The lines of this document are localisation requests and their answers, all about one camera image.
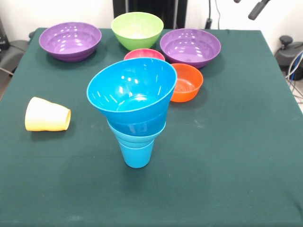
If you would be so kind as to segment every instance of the stacked cups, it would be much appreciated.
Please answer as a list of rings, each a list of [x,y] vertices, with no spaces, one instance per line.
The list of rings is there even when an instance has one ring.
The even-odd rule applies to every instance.
[[[176,82],[169,63],[137,58],[108,66],[89,83],[88,100],[107,118],[130,167],[149,163],[154,140],[165,128]]]

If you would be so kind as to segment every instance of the orange bowl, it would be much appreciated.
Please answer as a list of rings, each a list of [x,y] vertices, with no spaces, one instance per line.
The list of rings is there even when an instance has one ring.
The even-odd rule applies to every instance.
[[[171,101],[183,103],[192,100],[203,84],[202,73],[191,65],[175,63],[172,66],[177,71],[177,84]]]

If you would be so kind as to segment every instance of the wall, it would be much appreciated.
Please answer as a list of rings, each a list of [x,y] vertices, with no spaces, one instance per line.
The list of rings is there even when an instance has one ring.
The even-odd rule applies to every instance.
[[[248,15],[260,0],[217,0],[221,13],[221,29],[261,30],[272,52],[279,46],[281,35],[290,35],[295,41],[303,41],[303,1],[271,0],[256,20]],[[212,5],[212,29],[217,28],[218,13],[215,1]],[[188,0],[186,27],[204,28],[208,17],[208,0]]]
[[[259,0],[217,0],[221,29],[261,30],[275,52],[279,36],[287,34],[303,41],[303,0],[271,0],[255,21],[248,14]],[[212,28],[217,28],[218,13],[212,2]],[[66,21],[83,21],[100,28],[110,28],[114,18],[112,0],[0,0],[0,17],[10,40],[28,39],[38,27]],[[186,27],[204,28],[208,17],[208,0],[188,0]]]
[[[112,0],[0,0],[0,17],[9,40],[28,40],[38,27],[66,21],[110,28],[114,11]]]

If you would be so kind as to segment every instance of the plastic bowl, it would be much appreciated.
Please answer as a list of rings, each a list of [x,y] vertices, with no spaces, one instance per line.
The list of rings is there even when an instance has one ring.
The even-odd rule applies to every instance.
[[[203,84],[203,75],[195,67],[183,63],[172,66],[177,71],[177,84],[171,98],[173,102],[187,102],[196,97]]]
[[[119,42],[130,51],[150,48],[159,38],[163,27],[159,17],[143,12],[124,13],[111,23]]]
[[[93,25],[67,22],[42,32],[39,44],[54,58],[69,62],[81,61],[95,51],[101,37],[101,31]]]
[[[127,55],[125,55],[124,60],[132,58],[157,58],[165,61],[165,57],[163,56],[163,54],[153,49],[137,49],[130,51]]]
[[[197,29],[176,29],[160,40],[164,54],[172,63],[184,63],[201,68],[221,51],[220,41],[209,32]]]
[[[166,121],[177,73],[169,63],[154,58],[117,62],[89,83],[90,103],[121,133],[150,136]]]

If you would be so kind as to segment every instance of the black panel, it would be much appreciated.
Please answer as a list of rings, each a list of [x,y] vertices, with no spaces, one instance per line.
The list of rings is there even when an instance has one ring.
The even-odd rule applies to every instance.
[[[174,0],[129,0],[129,11],[152,13],[162,19],[164,28],[173,28],[175,1]],[[113,0],[114,17],[126,12],[125,0]],[[187,0],[178,1],[177,27],[185,27]]]
[[[179,0],[178,14],[177,14],[178,28],[185,28],[186,10],[187,10],[187,0]]]
[[[125,13],[125,0],[113,0],[114,18]]]

